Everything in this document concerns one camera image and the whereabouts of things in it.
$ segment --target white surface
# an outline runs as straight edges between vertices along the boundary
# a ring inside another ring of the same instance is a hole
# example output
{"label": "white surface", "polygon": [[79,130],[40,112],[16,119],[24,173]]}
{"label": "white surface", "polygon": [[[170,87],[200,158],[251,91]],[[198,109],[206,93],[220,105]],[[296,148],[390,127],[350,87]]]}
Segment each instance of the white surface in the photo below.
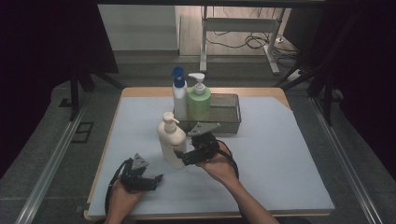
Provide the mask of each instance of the white surface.
{"label": "white surface", "polygon": [[113,50],[177,50],[178,6],[99,5]]}
{"label": "white surface", "polygon": [[[149,163],[145,177],[164,176],[133,214],[238,211],[231,194],[201,168],[178,170],[163,159],[156,130],[163,112],[172,111],[172,101],[172,97],[122,98],[89,216],[104,215],[108,182],[135,153]],[[240,97],[240,107],[238,134],[217,134],[217,138],[233,152],[240,179],[250,193],[269,210],[334,209],[292,111],[272,97]]]}

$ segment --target pump dispenser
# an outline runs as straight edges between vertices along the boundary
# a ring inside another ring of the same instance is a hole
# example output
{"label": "pump dispenser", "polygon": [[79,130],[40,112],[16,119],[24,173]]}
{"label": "pump dispenser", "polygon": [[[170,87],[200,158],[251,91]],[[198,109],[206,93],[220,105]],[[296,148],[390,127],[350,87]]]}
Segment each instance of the pump dispenser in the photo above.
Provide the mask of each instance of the pump dispenser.
{"label": "pump dispenser", "polygon": [[179,159],[175,151],[187,152],[186,134],[177,127],[178,120],[174,118],[172,112],[163,114],[163,121],[158,125],[157,133],[160,138],[163,158],[175,166],[177,169],[183,168],[185,165]]}
{"label": "pump dispenser", "polygon": [[174,96],[175,118],[188,120],[187,82],[183,77],[183,68],[176,67],[172,72],[172,77],[174,78],[172,93]]}
{"label": "pump dispenser", "polygon": [[187,106],[190,120],[208,120],[211,92],[203,83],[205,75],[202,73],[191,73],[189,77],[194,77],[197,80],[197,84],[188,91]]}

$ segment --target aluminum rail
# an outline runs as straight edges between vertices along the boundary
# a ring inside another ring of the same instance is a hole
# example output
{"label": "aluminum rail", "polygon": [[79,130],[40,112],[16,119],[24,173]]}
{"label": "aluminum rail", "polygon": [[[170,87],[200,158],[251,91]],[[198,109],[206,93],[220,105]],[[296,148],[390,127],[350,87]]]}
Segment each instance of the aluminum rail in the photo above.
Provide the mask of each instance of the aluminum rail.
{"label": "aluminum rail", "polygon": [[73,134],[75,133],[81,121],[89,100],[89,96],[83,97],[80,110],[78,111],[75,119],[73,121],[69,121],[67,124],[67,127],[64,130],[64,133],[62,134],[62,137],[59,140],[55,150],[49,157],[44,170],[41,172],[40,177],[35,182],[35,186],[15,222],[16,224],[32,223],[33,219],[35,218],[35,214],[37,213],[40,204],[43,202],[44,196],[50,187],[50,183],[52,182],[59,165],[61,164],[64,153],[66,152],[73,138]]}
{"label": "aluminum rail", "polygon": [[356,174],[355,169],[353,168],[352,163],[350,162],[346,152],[344,151],[344,148],[340,143],[340,140],[338,139],[334,129],[329,126],[325,118],[323,118],[322,108],[318,99],[311,97],[310,100],[317,112],[317,116],[323,130],[331,142],[332,149],[334,150],[334,153],[338,161],[340,162],[341,168],[346,175],[349,185],[352,187],[359,203],[361,204],[361,209],[363,210],[364,215],[366,215],[369,223],[382,224],[381,217],[376,210],[373,200],[371,199],[370,195],[367,192],[367,189],[363,186],[361,180]]}

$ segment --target rectangular container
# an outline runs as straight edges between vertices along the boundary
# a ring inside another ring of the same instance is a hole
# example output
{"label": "rectangular container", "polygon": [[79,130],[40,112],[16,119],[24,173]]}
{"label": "rectangular container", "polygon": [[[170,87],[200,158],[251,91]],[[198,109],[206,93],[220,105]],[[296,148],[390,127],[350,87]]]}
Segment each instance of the rectangular container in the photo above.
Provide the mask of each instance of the rectangular container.
{"label": "rectangular container", "polygon": [[177,126],[188,133],[198,121],[219,123],[221,126],[213,130],[212,133],[238,133],[242,121],[238,95],[212,93],[208,120],[180,120]]}

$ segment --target blue cap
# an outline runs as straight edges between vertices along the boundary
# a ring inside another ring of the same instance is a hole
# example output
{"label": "blue cap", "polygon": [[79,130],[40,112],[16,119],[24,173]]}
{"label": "blue cap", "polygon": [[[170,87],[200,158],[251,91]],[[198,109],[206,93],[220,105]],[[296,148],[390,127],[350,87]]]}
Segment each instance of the blue cap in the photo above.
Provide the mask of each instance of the blue cap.
{"label": "blue cap", "polygon": [[184,87],[186,81],[184,80],[184,77],[183,77],[183,68],[182,67],[174,68],[174,70],[172,72],[172,77],[174,78],[175,87],[177,87],[177,88]]}

